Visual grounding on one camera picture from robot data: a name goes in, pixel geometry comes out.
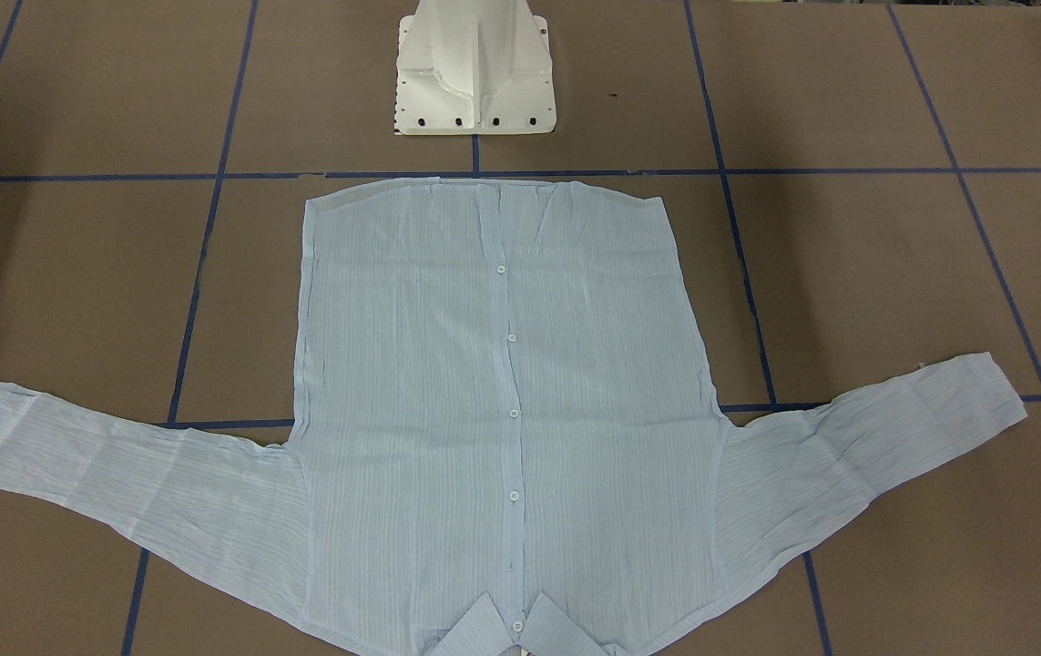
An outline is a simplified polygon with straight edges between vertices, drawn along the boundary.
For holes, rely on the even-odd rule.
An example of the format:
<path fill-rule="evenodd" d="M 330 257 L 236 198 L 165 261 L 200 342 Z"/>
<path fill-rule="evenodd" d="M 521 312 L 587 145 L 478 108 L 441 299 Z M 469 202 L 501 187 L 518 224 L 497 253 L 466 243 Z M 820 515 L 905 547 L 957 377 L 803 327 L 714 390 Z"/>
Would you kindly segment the light blue button-up shirt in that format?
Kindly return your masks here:
<path fill-rule="evenodd" d="M 0 382 L 0 489 L 361 655 L 650 655 L 1027 417 L 961 354 L 737 426 L 658 198 L 391 179 L 305 203 L 261 446 Z"/>

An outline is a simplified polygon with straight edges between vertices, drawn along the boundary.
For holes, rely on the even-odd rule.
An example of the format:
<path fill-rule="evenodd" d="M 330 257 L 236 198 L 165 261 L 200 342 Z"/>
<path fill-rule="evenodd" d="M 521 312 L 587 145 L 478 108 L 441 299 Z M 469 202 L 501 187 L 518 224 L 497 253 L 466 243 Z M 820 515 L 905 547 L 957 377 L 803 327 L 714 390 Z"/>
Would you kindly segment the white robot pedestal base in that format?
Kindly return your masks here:
<path fill-rule="evenodd" d="M 421 1 L 399 22 L 396 71 L 399 136 L 556 128 L 549 26 L 527 1 Z"/>

